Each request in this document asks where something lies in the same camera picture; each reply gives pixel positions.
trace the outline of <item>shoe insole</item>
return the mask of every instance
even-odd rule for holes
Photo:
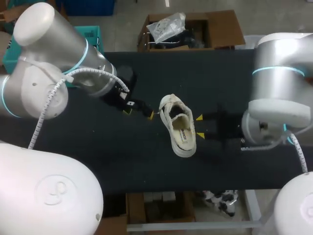
[[[173,136],[178,146],[183,150],[193,148],[192,133],[189,124],[182,117],[178,117],[172,122]]]

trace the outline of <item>yellow triangle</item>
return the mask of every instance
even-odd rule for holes
[[[202,138],[204,138],[204,139],[205,139],[205,137],[204,137],[204,133],[199,133],[199,132],[197,132],[197,134],[198,134],[200,137],[202,137]]]
[[[201,114],[197,119],[196,121],[202,121],[203,120],[203,115]]]
[[[125,110],[123,110],[123,113],[127,114],[127,115],[130,115],[132,113],[132,109],[130,110],[129,113],[127,113]]]
[[[155,114],[155,112],[154,112],[154,111],[152,111],[151,116],[150,116],[148,119],[149,119],[149,120],[152,120],[152,119],[153,119],[154,114]]]

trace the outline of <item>teal crate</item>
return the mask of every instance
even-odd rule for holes
[[[87,41],[97,47],[97,50],[103,54],[102,37],[99,26],[77,26],[75,29],[84,36]],[[9,46],[5,52],[3,58],[3,64],[6,71],[11,74],[18,62],[18,58],[21,54],[21,47],[17,44],[12,36]]]

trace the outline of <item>gray floor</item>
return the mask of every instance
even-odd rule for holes
[[[75,25],[99,25],[105,51],[136,51],[137,36],[148,14],[205,12],[234,9],[244,35],[274,32],[313,32],[313,3],[304,0],[117,0],[110,17],[71,17]],[[264,211],[275,190],[257,190],[261,211]],[[225,221],[223,216],[207,209],[196,210],[197,221]],[[247,219],[240,202],[232,221]],[[195,235],[248,235],[250,230],[180,231],[167,233]]]

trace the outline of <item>black work surface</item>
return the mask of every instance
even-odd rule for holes
[[[138,74],[134,98],[158,110],[160,100],[176,94],[194,118],[214,112],[217,103],[229,112],[247,108],[253,50],[107,53],[116,66],[130,65]],[[0,119],[0,139],[27,147],[36,120]],[[196,131],[215,130],[213,122],[195,122]],[[66,110],[46,121],[35,149],[73,157],[96,175],[104,194],[145,191],[281,188],[301,173],[293,147],[240,152],[240,141],[225,150],[197,136],[191,158],[176,156],[158,115],[130,116],[79,89],[69,90]],[[309,170],[313,152],[303,148]]]

